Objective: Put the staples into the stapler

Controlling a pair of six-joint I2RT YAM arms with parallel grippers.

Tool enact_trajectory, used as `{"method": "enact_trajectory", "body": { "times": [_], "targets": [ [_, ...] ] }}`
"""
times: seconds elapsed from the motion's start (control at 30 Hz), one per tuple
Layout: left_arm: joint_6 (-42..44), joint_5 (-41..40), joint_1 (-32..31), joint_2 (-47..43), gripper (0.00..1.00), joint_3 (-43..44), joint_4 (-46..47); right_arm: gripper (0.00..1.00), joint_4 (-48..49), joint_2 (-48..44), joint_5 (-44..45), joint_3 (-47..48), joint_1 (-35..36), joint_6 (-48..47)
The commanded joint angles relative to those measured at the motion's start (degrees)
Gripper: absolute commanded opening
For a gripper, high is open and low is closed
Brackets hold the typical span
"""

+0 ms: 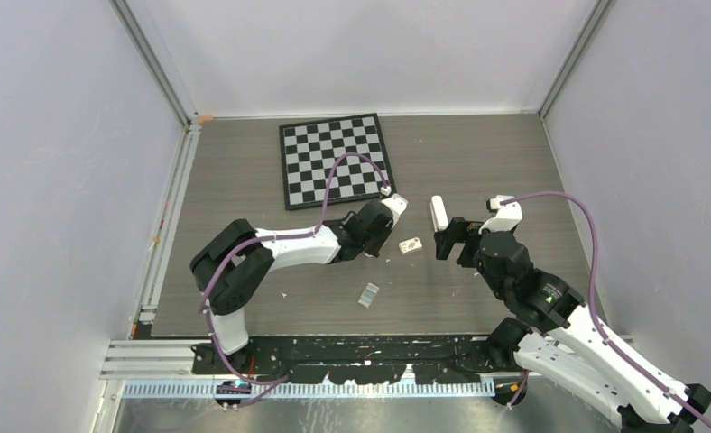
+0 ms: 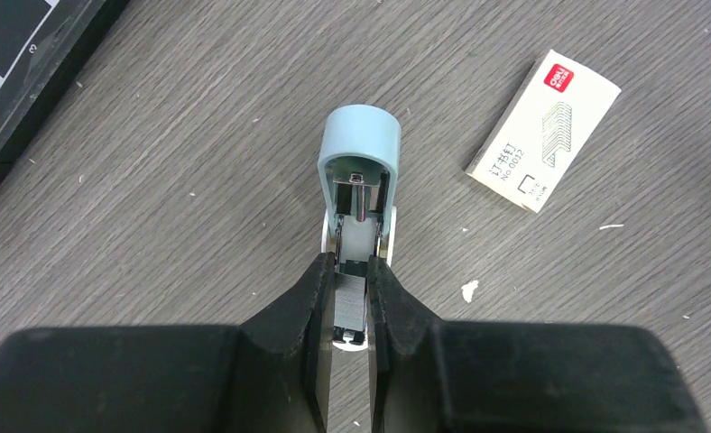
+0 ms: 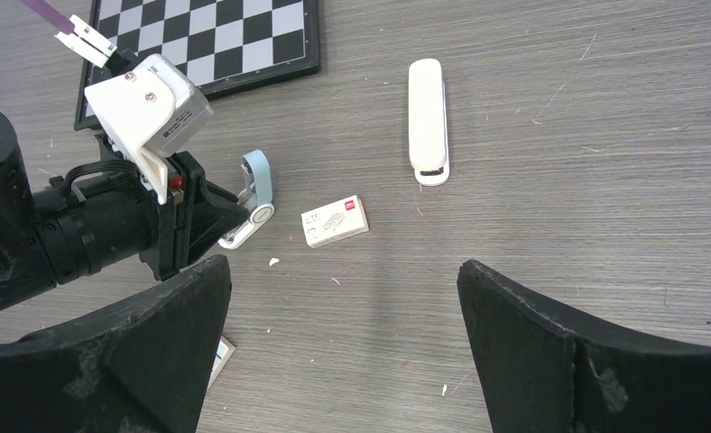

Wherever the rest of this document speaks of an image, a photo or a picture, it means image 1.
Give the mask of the white staple box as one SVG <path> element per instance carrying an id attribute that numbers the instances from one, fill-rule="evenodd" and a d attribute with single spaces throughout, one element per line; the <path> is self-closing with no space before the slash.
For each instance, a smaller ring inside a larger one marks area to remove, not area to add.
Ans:
<path id="1" fill-rule="evenodd" d="M 423 244 L 418 237 L 414 237 L 411 239 L 407 239 L 405 241 L 401 241 L 401 242 L 399 242 L 398 246 L 399 246 L 399 251 L 402 255 L 406 255 L 409 253 L 416 253 L 423 248 Z"/>

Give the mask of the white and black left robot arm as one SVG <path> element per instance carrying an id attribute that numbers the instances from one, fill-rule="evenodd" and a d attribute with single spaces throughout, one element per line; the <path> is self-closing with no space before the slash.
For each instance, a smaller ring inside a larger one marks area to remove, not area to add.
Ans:
<path id="1" fill-rule="evenodd" d="M 361 254 L 377 257 L 407 207 L 408 201 L 394 194 L 371 200 L 341 219 L 325 220 L 321 227 L 272 231 L 255 228 L 245 219 L 231 222 L 189 264 L 207 297 L 199 307 L 210 310 L 217 364 L 228 373 L 240 373 L 248 365 L 245 305 L 268 273 L 303 264 L 348 262 Z"/>

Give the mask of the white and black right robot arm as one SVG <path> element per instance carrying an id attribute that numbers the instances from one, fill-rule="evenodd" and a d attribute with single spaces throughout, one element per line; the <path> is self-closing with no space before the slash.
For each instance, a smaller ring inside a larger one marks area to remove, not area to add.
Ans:
<path id="1" fill-rule="evenodd" d="M 640 356 L 560 277 L 538 269 L 511 230 L 491 232 L 454 217 L 434 229 L 436 257 L 474 268 L 512 312 L 488 337 L 500 370 L 540 374 L 605 415 L 623 432 L 690 432 L 711 404 L 711 391 L 685 384 Z"/>

